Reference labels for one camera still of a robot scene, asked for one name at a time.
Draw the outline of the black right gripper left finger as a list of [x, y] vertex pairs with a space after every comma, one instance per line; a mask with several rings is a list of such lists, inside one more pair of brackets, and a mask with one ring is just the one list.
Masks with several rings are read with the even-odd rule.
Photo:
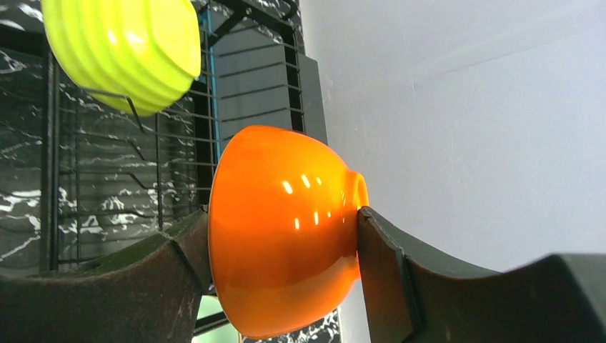
[[209, 290], [208, 216], [197, 211], [65, 272], [1, 278], [3, 342], [190, 342]]

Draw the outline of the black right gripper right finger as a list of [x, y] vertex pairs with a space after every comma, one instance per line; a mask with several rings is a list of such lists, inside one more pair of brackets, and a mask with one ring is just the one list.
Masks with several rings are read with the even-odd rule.
[[358, 212], [372, 342], [603, 342], [605, 256], [551, 254], [496, 272]]

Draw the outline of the orange white bowl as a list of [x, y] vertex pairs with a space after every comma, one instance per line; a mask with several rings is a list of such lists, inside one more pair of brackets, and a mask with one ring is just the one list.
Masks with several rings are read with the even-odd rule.
[[245, 337], [266, 339], [332, 312], [360, 277], [364, 177], [326, 144], [248, 126], [227, 144], [209, 200], [218, 300]]

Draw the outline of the green white bowl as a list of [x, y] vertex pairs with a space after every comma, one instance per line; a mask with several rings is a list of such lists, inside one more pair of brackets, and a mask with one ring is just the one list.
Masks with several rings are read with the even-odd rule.
[[200, 76], [190, 1], [43, 1], [49, 46], [66, 75], [100, 102], [150, 116]]

